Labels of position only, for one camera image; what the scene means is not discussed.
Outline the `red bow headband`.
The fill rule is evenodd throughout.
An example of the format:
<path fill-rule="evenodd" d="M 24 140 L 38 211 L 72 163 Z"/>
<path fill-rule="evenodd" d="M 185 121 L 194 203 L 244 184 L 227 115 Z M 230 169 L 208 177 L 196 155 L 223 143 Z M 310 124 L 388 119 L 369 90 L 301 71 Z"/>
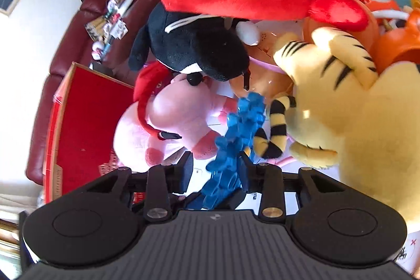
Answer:
<path fill-rule="evenodd" d="M 171 70 L 159 61 L 155 61 L 143 67 L 136 79 L 133 92 L 133 102 L 137 102 L 137 117 L 142 128 L 150 135 L 159 140 L 181 139 L 179 134 L 155 129 L 147 122 L 147 104 L 157 85 L 171 76 Z"/>

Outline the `orange toy pan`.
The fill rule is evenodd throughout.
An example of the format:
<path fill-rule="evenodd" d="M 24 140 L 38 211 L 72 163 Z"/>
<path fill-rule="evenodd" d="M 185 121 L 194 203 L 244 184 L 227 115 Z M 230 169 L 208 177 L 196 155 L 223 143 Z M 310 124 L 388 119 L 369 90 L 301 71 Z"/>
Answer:
<path fill-rule="evenodd" d="M 309 16 L 303 21 L 303 37 L 323 26 L 338 28 L 359 40 L 368 50 L 379 37 L 377 20 L 358 0 L 311 0 Z"/>

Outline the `orange toy bowl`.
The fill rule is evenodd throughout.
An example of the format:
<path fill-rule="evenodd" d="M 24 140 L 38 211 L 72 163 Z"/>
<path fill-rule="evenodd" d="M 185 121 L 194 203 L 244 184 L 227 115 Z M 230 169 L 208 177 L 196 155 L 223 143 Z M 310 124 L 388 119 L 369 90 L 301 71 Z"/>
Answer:
<path fill-rule="evenodd" d="M 271 99 L 281 93 L 293 93 L 293 81 L 275 64 L 271 48 L 286 33 L 292 33 L 295 39 L 301 39 L 301 24 L 300 20 L 241 20 L 236 24 L 236 34 L 248 53 L 251 72 L 248 90 L 243 88 L 242 77 L 229 80 L 237 97 L 247 97 L 249 92 L 257 92 Z"/>

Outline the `red gift box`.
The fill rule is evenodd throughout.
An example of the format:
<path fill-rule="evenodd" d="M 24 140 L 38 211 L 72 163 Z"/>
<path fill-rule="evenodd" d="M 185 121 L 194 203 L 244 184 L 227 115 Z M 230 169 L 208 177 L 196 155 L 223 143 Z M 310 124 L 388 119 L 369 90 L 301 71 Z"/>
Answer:
<path fill-rule="evenodd" d="M 132 86 L 73 63 L 53 96 L 43 162 L 46 203 L 112 170 L 117 123 Z"/>

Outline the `black Mickey plush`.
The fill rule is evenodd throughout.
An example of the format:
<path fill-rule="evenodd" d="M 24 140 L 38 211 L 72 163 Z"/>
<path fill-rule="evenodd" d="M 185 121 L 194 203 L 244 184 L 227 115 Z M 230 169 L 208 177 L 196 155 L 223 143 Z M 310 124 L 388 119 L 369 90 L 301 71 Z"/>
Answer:
<path fill-rule="evenodd" d="M 169 12 L 162 3 L 154 7 L 138 31 L 128 65 L 141 70 L 148 55 L 183 74 L 202 72 L 226 82 L 244 76 L 248 82 L 249 57 L 241 39 L 225 27 L 225 19 L 210 15 Z"/>

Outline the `dark red leather sofa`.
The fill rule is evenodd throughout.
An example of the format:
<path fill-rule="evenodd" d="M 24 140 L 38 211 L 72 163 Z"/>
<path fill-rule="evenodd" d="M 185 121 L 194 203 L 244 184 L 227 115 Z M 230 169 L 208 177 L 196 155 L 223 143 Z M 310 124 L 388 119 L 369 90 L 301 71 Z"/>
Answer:
<path fill-rule="evenodd" d="M 43 183 L 43 164 L 46 155 L 48 126 L 53 106 L 53 96 L 63 81 L 70 66 L 77 62 L 89 66 L 92 60 L 93 39 L 86 30 L 89 23 L 103 23 L 107 4 L 111 0 L 82 0 L 75 12 L 49 67 L 36 112 L 31 135 L 26 176 L 38 185 Z M 111 45 L 103 60 L 103 66 L 110 69 L 117 79 L 131 84 L 134 74 L 127 66 L 127 58 L 140 27 L 159 0 L 134 0 L 122 19 L 128 29 L 127 34 Z"/>

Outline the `pink pig plush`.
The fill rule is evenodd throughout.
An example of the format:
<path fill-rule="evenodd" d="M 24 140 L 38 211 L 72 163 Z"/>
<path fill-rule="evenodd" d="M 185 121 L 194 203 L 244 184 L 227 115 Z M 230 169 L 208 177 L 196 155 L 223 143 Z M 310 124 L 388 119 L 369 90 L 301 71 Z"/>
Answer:
<path fill-rule="evenodd" d="M 237 110 L 237 101 L 215 92 L 208 78 L 198 85 L 178 75 L 159 92 L 153 92 L 147 104 L 147 122 L 155 129 L 179 134 L 181 139 L 159 140 L 140 125 L 137 102 L 121 116 L 114 135 L 113 149 L 120 163 L 133 171 L 145 172 L 181 149 L 198 160 L 213 158 L 218 149 L 219 132 L 209 126 L 211 117 L 226 123 Z"/>

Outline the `orange toy cup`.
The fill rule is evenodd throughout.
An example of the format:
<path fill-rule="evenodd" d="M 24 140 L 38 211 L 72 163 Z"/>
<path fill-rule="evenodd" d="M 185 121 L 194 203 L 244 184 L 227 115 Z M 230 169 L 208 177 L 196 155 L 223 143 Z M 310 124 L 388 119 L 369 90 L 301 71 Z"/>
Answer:
<path fill-rule="evenodd" d="M 411 13 L 397 10 L 373 11 L 375 18 L 393 18 L 405 20 L 405 26 L 394 28 L 381 35 L 372 45 L 370 55 L 382 74 L 396 62 L 409 61 L 419 64 L 419 9 Z"/>

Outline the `yellow tiger plush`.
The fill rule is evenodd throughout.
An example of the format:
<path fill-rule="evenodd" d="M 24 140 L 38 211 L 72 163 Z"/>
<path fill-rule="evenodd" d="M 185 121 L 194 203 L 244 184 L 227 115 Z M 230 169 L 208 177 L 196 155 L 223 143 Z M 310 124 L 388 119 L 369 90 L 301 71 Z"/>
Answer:
<path fill-rule="evenodd" d="M 310 42 L 293 33 L 271 47 L 293 93 L 274 98 L 270 129 L 253 148 L 263 159 L 288 151 L 313 168 L 339 168 L 340 180 L 394 208 L 419 230 L 419 66 L 398 62 L 378 73 L 362 43 L 331 27 Z"/>

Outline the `blue plastic gear toy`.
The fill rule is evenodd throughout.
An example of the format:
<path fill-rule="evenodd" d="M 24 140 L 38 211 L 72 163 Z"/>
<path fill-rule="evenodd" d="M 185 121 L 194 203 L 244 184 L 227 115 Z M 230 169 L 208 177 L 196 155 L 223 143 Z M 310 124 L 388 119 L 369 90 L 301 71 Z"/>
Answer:
<path fill-rule="evenodd" d="M 206 165 L 210 179 L 187 208 L 213 210 L 241 188 L 240 154 L 253 152 L 253 137 L 265 121 L 264 97 L 251 92 L 237 103 L 237 112 L 227 116 L 227 131 L 216 139 L 216 157 Z"/>

